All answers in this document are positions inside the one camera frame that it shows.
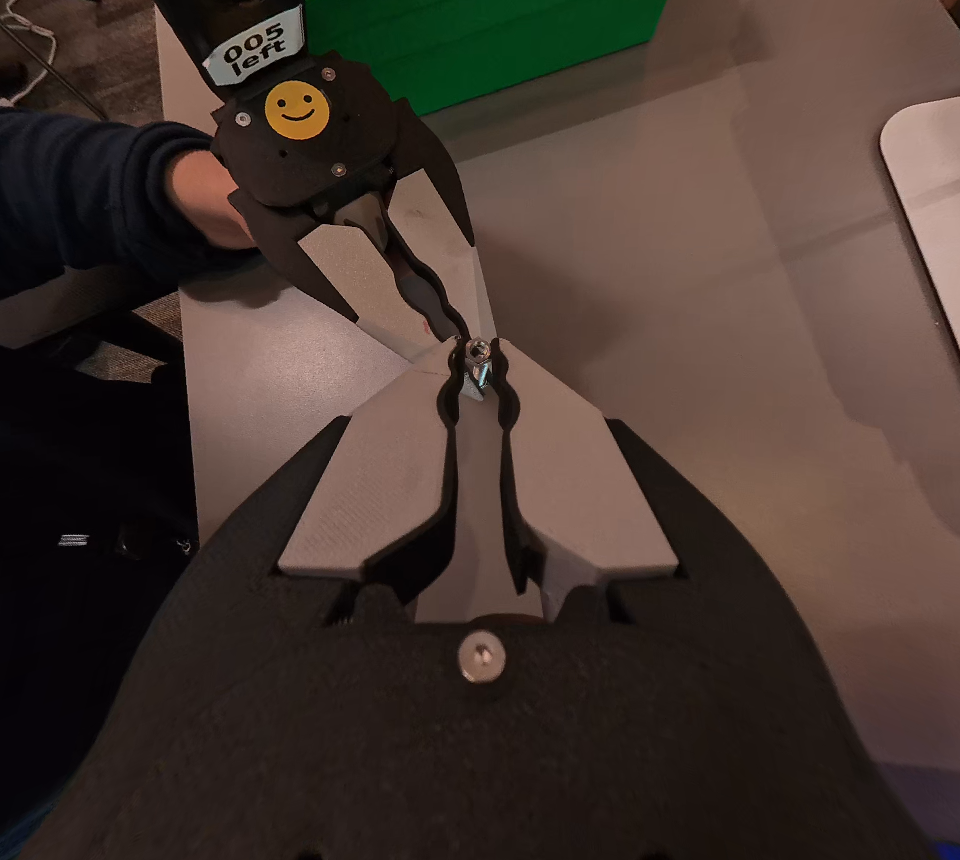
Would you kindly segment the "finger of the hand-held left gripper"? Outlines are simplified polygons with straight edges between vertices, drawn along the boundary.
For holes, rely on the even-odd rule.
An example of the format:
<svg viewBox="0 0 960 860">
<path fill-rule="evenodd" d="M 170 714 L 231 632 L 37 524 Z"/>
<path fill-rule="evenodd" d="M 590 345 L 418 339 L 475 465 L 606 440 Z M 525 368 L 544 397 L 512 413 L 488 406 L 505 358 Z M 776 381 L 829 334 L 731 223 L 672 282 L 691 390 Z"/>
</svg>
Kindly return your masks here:
<svg viewBox="0 0 960 860">
<path fill-rule="evenodd" d="M 357 314 L 357 326 L 408 361 L 455 336 L 439 296 L 400 253 L 381 254 L 366 230 L 325 224 L 300 241 Z"/>
<path fill-rule="evenodd" d="M 419 170 L 377 194 L 384 239 L 373 263 L 373 335 L 391 350 L 428 350 L 497 335 L 477 248 Z"/>
</svg>

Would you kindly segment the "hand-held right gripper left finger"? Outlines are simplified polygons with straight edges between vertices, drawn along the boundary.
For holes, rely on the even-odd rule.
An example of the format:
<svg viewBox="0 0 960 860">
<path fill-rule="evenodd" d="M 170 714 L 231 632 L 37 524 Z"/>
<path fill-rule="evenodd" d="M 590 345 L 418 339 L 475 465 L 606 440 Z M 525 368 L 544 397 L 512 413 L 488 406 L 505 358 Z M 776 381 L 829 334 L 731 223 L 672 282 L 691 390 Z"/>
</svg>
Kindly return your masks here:
<svg viewBox="0 0 960 860">
<path fill-rule="evenodd" d="M 384 585 L 403 605 L 440 577 L 455 543 L 459 368 L 459 342 L 444 341 L 338 420 L 280 571 Z"/>
</svg>

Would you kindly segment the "white tablet stand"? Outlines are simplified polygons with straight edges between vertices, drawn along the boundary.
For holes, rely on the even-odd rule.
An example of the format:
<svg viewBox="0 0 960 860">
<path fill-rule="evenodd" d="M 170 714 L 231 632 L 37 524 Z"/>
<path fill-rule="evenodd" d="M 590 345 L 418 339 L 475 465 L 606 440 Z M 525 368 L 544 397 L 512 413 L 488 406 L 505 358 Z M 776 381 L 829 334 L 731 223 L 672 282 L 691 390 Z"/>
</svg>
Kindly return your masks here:
<svg viewBox="0 0 960 860">
<path fill-rule="evenodd" d="M 959 345 L 959 98 L 894 114 L 879 148 L 942 318 Z"/>
</svg>

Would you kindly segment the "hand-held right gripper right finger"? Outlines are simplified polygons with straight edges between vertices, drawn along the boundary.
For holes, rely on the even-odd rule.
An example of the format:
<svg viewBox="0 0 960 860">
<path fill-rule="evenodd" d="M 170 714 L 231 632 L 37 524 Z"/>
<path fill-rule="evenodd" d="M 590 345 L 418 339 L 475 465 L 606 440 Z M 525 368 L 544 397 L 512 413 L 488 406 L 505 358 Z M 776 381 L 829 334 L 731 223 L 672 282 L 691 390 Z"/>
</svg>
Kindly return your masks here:
<svg viewBox="0 0 960 860">
<path fill-rule="evenodd" d="M 671 576 L 679 560 L 602 413 L 511 342 L 490 347 L 510 577 L 555 621 L 571 591 Z"/>
</svg>

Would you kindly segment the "person's left hand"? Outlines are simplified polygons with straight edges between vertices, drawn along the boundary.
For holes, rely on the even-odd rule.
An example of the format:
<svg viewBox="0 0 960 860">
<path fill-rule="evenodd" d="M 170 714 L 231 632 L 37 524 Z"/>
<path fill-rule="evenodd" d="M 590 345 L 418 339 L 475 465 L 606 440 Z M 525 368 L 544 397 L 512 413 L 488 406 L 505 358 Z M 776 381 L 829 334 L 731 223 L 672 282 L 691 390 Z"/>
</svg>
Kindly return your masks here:
<svg viewBox="0 0 960 860">
<path fill-rule="evenodd" d="M 165 168 L 168 200 L 208 243 L 229 251 L 251 250 L 256 243 L 230 201 L 236 188 L 232 175 L 210 150 L 180 152 Z"/>
</svg>

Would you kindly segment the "person's left forearm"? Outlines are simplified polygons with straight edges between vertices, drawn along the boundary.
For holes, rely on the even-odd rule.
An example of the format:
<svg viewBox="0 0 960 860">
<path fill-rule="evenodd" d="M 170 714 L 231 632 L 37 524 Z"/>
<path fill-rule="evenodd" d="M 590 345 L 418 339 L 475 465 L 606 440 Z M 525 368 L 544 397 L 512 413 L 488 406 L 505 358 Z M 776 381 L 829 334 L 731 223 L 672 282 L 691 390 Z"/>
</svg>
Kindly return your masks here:
<svg viewBox="0 0 960 860">
<path fill-rule="evenodd" d="M 234 269 L 164 188 L 176 155 L 211 137 L 176 122 L 144 127 L 71 114 L 3 109 L 1 297 L 65 270 L 119 265 L 162 286 Z"/>
</svg>

